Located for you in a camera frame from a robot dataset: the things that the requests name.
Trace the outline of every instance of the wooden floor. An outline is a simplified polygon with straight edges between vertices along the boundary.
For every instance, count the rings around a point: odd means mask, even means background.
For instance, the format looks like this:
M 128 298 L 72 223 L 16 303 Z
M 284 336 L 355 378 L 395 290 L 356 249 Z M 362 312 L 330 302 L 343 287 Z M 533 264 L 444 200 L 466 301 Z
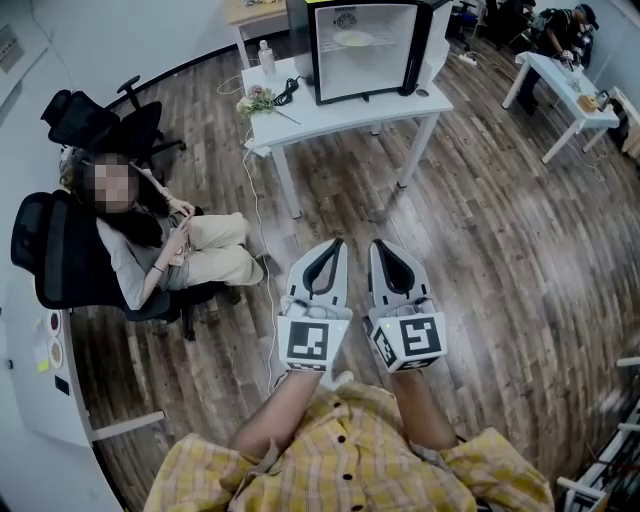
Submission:
M 286 43 L 273 41 L 280 57 Z M 589 459 L 585 442 L 600 447 L 613 432 L 627 378 L 615 361 L 640 350 L 640 183 L 607 137 L 583 155 L 580 136 L 544 166 L 540 158 L 569 125 L 549 105 L 553 94 L 541 82 L 533 117 L 517 104 L 503 110 L 513 55 L 472 45 L 485 60 L 473 68 L 449 58 L 437 83 L 455 109 L 440 117 L 404 191 L 396 170 L 413 120 L 384 125 L 377 137 L 362 128 L 288 147 L 304 211 L 296 221 L 271 159 L 250 156 L 247 164 L 268 249 L 285 271 L 324 240 L 349 244 L 356 319 L 340 366 L 381 384 L 358 321 L 369 307 L 366 253 L 376 237 L 402 245 L 424 263 L 446 314 L 449 353 L 427 378 L 457 432 L 471 437 L 494 426 L 553 481 Z M 167 137 L 188 145 L 156 160 L 172 192 L 206 212 L 240 211 L 257 228 L 240 144 L 249 124 L 234 108 L 241 94 L 216 93 L 239 71 L 232 51 L 162 80 L 141 100 L 162 101 Z M 285 280 L 272 282 L 276 300 Z M 224 442 L 265 398 L 273 329 L 264 283 L 246 289 L 238 306 L 200 307 L 195 343 L 181 338 L 179 322 L 132 324 L 109 308 L 73 319 L 92 425 L 154 410 L 167 416 L 97 443 L 132 510 L 142 509 L 177 440 L 197 432 Z

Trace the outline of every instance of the beige pants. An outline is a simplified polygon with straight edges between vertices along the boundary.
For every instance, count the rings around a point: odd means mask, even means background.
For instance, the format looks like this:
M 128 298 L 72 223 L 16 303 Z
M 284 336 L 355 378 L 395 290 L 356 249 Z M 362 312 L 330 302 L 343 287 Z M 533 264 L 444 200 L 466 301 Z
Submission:
M 224 281 L 251 285 L 262 280 L 262 268 L 239 244 L 247 241 L 249 223 L 241 213 L 202 215 L 191 219 L 188 285 Z

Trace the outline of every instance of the backpack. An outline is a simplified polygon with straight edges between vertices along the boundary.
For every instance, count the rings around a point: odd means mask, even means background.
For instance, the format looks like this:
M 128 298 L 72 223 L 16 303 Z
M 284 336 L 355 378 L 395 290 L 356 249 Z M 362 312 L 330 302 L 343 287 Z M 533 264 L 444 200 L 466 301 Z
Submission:
M 551 19 L 551 16 L 553 16 L 557 10 L 558 9 L 545 9 L 542 11 L 538 16 L 536 16 L 536 19 L 533 20 L 531 28 L 538 34 L 543 32 L 547 23 Z

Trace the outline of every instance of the yellow plaid shirt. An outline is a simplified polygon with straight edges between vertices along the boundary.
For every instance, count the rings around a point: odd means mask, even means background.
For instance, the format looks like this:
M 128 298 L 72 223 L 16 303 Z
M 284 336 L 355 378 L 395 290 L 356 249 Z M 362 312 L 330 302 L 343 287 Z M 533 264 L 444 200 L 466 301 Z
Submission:
M 291 445 L 252 460 L 195 434 L 167 455 L 145 512 L 553 510 L 549 485 L 494 429 L 453 449 L 409 445 L 393 395 L 319 390 Z

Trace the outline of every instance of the gray t-shirt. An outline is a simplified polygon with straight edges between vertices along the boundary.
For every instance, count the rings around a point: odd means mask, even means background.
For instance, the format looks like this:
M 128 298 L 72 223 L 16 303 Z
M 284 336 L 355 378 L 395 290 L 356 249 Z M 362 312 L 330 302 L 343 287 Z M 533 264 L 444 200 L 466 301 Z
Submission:
M 180 213 L 156 218 L 162 229 L 162 245 L 167 241 L 171 228 L 177 227 L 183 218 Z M 140 309 L 144 305 L 144 279 L 160 256 L 162 247 L 142 247 L 131 243 L 120 231 L 113 229 L 102 219 L 97 219 L 96 224 L 100 239 L 111 255 L 111 266 L 118 278 L 124 300 L 130 309 Z M 187 259 L 181 267 L 169 265 L 160 277 L 158 286 L 162 290 L 181 290 L 187 287 L 188 275 Z

